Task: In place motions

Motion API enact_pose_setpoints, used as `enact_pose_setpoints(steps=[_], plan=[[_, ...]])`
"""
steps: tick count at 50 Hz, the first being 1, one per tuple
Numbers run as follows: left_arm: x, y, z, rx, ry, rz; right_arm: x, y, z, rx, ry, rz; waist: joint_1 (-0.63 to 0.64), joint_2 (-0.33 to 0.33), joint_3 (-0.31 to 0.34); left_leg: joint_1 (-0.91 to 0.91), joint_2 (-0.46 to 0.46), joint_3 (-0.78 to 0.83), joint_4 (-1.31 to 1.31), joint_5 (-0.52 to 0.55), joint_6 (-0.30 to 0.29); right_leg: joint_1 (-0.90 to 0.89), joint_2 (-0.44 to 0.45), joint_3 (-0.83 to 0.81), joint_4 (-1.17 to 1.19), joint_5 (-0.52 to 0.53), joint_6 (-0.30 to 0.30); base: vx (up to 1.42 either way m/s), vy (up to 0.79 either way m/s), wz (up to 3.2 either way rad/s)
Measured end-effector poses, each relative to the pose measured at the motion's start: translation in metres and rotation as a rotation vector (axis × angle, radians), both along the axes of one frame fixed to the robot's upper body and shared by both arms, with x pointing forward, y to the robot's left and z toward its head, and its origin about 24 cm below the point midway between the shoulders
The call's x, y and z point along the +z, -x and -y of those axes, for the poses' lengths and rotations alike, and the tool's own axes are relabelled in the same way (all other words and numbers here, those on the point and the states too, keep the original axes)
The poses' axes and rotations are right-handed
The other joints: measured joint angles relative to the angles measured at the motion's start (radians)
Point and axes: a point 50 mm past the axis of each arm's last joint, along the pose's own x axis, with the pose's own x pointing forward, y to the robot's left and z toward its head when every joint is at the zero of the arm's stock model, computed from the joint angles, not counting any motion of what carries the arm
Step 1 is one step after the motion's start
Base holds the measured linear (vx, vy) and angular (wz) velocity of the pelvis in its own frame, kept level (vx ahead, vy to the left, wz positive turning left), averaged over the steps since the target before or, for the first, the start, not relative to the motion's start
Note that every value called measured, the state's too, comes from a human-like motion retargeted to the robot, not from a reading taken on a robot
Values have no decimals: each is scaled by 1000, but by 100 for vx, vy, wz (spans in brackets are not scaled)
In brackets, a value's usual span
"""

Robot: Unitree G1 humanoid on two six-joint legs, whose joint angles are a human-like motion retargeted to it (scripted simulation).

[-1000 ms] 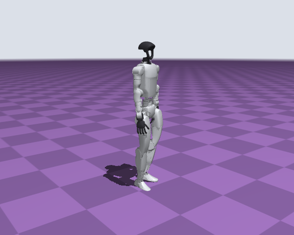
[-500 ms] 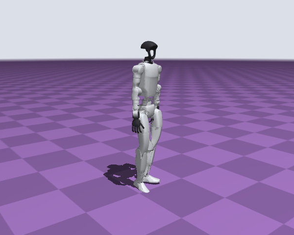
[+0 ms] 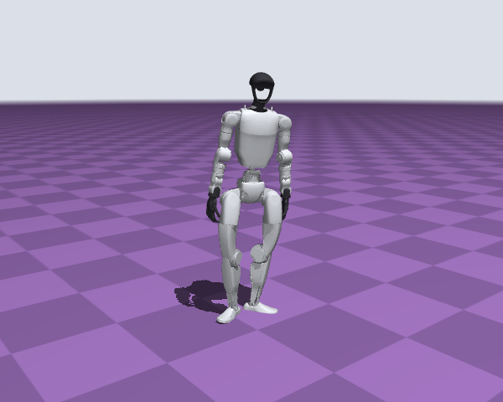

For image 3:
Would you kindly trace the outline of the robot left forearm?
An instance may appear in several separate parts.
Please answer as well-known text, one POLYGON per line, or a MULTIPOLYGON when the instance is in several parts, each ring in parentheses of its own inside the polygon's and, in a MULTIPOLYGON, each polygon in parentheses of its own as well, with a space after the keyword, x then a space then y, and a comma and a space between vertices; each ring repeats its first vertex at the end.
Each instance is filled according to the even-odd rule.
POLYGON ((290 184, 291 184, 291 173, 290 173, 290 170, 291 170, 291 166, 292 166, 292 162, 288 162, 288 163, 284 163, 284 164, 280 164, 278 166, 278 170, 279 170, 279 180, 280 180, 280 193, 283 195, 283 190, 285 188, 289 188, 290 190, 290 193, 292 192, 292 189, 290 188, 290 184))

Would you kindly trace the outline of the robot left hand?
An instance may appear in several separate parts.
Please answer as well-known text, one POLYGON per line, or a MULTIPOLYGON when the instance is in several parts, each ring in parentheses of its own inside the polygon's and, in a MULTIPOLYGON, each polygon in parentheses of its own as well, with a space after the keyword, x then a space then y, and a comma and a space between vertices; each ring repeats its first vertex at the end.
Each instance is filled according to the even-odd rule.
POLYGON ((285 188, 283 190, 283 195, 280 194, 280 196, 283 198, 283 201, 282 201, 282 206, 283 206, 282 220, 284 220, 286 217, 286 213, 288 211, 288 199, 291 198, 289 188, 285 188))

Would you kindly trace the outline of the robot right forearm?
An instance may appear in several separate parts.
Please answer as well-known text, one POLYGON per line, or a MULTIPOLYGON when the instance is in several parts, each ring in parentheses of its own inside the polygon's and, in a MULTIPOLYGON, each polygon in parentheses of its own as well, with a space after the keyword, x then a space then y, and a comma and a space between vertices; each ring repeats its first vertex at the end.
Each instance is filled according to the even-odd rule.
POLYGON ((223 162, 219 162, 220 158, 220 149, 218 148, 215 153, 215 158, 213 161, 213 171, 210 180, 209 192, 213 194, 215 187, 220 188, 221 192, 221 184, 223 182, 224 171, 226 169, 226 165, 223 162))

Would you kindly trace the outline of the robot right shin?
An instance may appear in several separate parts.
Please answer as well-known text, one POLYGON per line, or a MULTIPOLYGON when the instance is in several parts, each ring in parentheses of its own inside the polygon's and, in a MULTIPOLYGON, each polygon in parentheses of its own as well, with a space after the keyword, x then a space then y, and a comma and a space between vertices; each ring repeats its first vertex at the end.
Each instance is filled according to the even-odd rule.
POLYGON ((222 258, 222 278, 224 288, 226 289, 226 296, 228 307, 237 310, 237 292, 240 284, 241 266, 231 266, 227 258, 222 258))

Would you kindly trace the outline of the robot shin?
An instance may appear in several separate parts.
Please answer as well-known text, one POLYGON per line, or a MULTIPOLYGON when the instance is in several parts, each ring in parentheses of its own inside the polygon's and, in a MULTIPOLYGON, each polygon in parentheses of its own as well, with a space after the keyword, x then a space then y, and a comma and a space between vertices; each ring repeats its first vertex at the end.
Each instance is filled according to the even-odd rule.
POLYGON ((227 258, 222 258, 222 278, 224 288, 226 289, 226 296, 228 307, 237 310, 237 292, 240 284, 241 266, 231 266, 227 258))
POLYGON ((250 281, 251 281, 251 307, 257 306, 259 303, 260 296, 262 294, 262 289, 267 279, 267 273, 270 266, 272 253, 269 258, 263 262, 253 261, 250 266, 250 281), (257 300, 257 302, 256 302, 257 300), (255 302, 255 304, 254 304, 255 302), (253 304, 253 305, 252 305, 253 304))

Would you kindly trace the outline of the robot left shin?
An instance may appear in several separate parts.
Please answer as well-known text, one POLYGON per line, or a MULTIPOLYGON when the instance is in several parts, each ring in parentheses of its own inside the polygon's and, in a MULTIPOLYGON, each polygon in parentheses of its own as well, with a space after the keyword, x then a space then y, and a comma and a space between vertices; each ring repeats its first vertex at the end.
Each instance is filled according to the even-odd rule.
POLYGON ((272 253, 269 258, 263 262, 253 261, 250 266, 250 281, 251 281, 251 307, 257 306, 259 303, 260 296, 262 294, 262 289, 267 279, 267 273, 270 266, 272 253), (257 300, 257 302, 256 302, 257 300), (255 304, 254 304, 255 302, 255 304), (253 305, 252 305, 253 304, 253 305))

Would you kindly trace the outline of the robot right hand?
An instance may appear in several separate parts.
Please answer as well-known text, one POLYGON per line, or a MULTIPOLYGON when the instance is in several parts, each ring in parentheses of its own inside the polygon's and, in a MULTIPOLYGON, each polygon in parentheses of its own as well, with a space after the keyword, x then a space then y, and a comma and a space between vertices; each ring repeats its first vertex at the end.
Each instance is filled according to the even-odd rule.
POLYGON ((207 205, 206 205, 207 206, 206 215, 213 222, 219 223, 219 221, 215 219, 215 213, 218 217, 220 217, 220 214, 218 213, 218 210, 216 207, 216 205, 217 205, 216 199, 220 197, 220 188, 215 187, 213 194, 209 192, 208 195, 210 197, 209 197, 207 205))

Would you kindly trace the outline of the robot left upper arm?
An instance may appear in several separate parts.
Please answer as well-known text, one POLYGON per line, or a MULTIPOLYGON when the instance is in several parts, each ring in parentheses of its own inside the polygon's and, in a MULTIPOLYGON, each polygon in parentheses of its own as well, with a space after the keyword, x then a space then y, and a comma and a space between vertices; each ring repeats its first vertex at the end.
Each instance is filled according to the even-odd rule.
POLYGON ((293 160, 292 153, 288 150, 290 143, 290 130, 292 122, 289 117, 278 114, 279 125, 277 132, 277 156, 276 159, 279 163, 284 164, 293 160))

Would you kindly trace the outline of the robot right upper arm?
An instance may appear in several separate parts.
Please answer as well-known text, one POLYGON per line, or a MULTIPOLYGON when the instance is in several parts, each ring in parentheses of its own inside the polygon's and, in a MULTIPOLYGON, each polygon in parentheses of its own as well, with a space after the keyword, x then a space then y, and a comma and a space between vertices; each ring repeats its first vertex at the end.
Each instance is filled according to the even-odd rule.
POLYGON ((227 111, 221 118, 221 127, 219 134, 220 158, 219 161, 229 162, 231 159, 231 150, 228 149, 230 145, 233 127, 239 123, 241 117, 240 111, 227 111))

